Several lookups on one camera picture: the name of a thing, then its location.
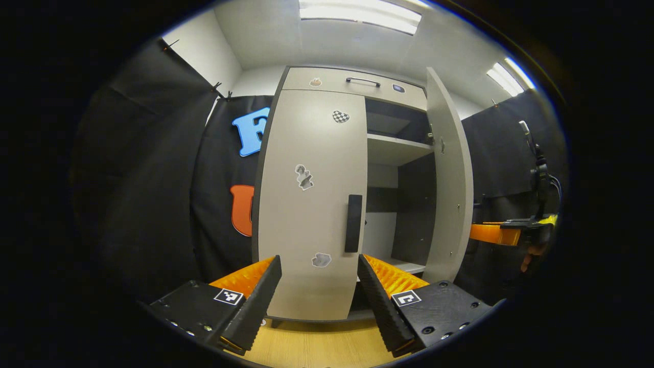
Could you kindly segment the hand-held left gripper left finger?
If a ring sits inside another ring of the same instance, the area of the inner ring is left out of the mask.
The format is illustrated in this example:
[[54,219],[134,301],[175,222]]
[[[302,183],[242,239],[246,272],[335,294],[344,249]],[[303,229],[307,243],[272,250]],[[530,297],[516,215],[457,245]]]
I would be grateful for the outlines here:
[[281,277],[276,255],[209,284],[190,280],[146,310],[199,344],[243,356],[252,349]]

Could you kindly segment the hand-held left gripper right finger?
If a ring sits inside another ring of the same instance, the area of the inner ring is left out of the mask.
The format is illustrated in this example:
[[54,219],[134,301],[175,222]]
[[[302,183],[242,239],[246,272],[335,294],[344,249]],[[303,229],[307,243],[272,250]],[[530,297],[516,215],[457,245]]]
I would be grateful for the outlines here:
[[368,255],[358,256],[357,274],[385,347],[395,358],[444,349],[494,313],[453,282],[428,283]]

